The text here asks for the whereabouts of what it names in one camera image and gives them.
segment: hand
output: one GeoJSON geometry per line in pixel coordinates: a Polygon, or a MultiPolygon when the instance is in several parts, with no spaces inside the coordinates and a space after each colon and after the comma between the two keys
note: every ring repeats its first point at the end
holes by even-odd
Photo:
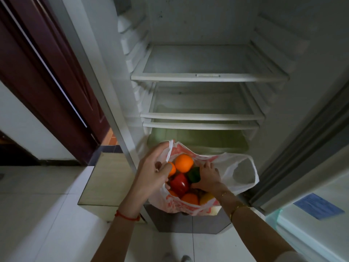
{"type": "Polygon", "coordinates": [[[200,167],[200,181],[193,183],[192,188],[199,188],[206,192],[212,193],[217,184],[221,184],[218,169],[213,163],[206,161],[205,164],[198,163],[200,167]]]}
{"type": "Polygon", "coordinates": [[[156,159],[164,149],[169,147],[169,144],[168,141],[158,144],[139,162],[132,186],[120,204],[120,213],[128,217],[137,217],[139,210],[149,196],[159,190],[168,181],[168,175],[172,169],[172,165],[166,163],[161,168],[161,163],[156,162],[156,159]]]}

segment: sleeve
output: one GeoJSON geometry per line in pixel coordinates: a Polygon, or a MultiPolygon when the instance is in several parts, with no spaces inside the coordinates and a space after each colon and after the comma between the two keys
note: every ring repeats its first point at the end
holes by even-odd
{"type": "Polygon", "coordinates": [[[300,253],[288,251],[278,256],[274,262],[307,262],[307,260],[300,253]]]}

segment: person's left hand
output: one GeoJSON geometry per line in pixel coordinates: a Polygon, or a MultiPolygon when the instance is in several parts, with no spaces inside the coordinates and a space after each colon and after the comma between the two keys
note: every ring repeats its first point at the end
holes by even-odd
{"type": "Polygon", "coordinates": [[[166,163],[161,168],[161,163],[157,162],[156,159],[164,149],[169,147],[169,144],[168,141],[158,144],[139,162],[136,177],[129,193],[119,207],[123,215],[137,215],[137,212],[139,212],[137,208],[140,209],[150,195],[159,190],[168,181],[172,165],[166,163]]]}

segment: beige wooden top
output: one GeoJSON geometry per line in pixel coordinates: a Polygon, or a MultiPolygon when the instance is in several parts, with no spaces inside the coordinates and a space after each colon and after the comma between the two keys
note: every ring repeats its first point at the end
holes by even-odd
{"type": "Polygon", "coordinates": [[[102,153],[78,204],[119,206],[134,176],[124,154],[102,153]]]}

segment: green crisper drawer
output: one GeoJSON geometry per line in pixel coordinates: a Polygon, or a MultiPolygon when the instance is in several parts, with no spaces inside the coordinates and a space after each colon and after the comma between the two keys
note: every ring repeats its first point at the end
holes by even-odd
{"type": "Polygon", "coordinates": [[[178,130],[153,128],[147,145],[175,139],[197,154],[246,153],[247,141],[241,130],[178,130]]]}

